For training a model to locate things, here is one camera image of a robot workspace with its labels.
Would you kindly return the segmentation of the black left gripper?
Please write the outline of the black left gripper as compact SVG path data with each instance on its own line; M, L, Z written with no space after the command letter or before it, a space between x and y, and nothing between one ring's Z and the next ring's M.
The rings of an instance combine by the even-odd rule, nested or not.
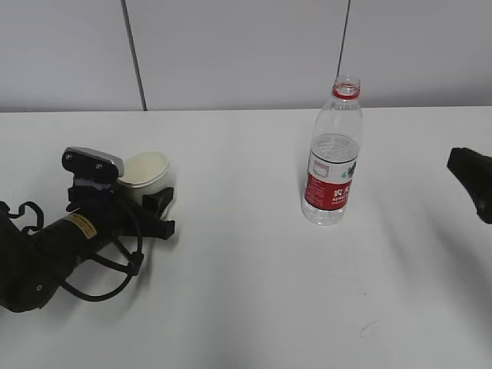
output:
M175 222L164 220L162 215L173 199L173 187L143 195L139 205L119 184L105 189L74 184L68 189L65 227L79 241L108 240L113 236L167 240L175 232Z

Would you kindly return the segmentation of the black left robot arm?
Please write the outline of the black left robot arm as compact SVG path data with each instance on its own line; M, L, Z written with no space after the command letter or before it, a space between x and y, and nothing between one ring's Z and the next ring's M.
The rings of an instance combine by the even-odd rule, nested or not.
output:
M113 298L139 274L143 240L174 234L175 222L161 218L173 197L174 189L166 187L137 203L119 184L75 184L68 190L68 215L50 225L32 201L15 214L2 203L1 306L15 313L43 308L59 288L88 302ZM67 282L86 261L125 278L106 294L86 294Z

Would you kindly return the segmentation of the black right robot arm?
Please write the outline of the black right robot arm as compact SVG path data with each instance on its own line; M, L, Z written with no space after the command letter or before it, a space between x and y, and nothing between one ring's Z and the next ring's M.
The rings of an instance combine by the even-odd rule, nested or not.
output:
M447 168L464 186L485 224L491 224L491 157L469 148L452 148Z

